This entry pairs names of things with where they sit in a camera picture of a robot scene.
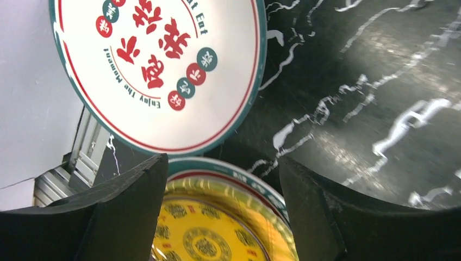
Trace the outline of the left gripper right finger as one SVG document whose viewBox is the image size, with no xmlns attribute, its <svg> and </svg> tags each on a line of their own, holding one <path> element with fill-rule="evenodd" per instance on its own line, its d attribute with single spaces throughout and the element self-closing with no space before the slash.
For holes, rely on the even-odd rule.
<svg viewBox="0 0 461 261">
<path fill-rule="evenodd" d="M 460 209 L 378 200 L 291 158 L 279 176 L 300 260 L 460 260 Z"/>
</svg>

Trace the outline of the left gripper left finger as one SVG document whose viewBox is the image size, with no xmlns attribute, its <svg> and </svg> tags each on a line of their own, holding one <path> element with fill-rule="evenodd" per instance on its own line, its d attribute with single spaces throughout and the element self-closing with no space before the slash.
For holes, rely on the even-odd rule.
<svg viewBox="0 0 461 261">
<path fill-rule="evenodd" d="M 1 260 L 149 260 L 168 157 L 45 207 L 1 212 Z"/>
</svg>

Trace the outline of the yellow patterned plate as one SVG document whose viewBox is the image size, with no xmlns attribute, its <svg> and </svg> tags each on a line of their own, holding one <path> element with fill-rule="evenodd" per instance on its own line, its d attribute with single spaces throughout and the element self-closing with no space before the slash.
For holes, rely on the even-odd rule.
<svg viewBox="0 0 461 261">
<path fill-rule="evenodd" d="M 289 226 L 260 199 L 213 179 L 169 181 L 150 260 L 298 260 Z"/>
</svg>

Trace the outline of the white plate red pattern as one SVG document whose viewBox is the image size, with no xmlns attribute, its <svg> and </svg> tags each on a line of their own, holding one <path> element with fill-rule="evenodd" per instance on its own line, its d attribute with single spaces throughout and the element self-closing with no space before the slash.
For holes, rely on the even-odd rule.
<svg viewBox="0 0 461 261">
<path fill-rule="evenodd" d="M 60 60 L 132 148 L 202 154 L 247 116 L 267 51 L 263 1 L 49 1 Z"/>
</svg>

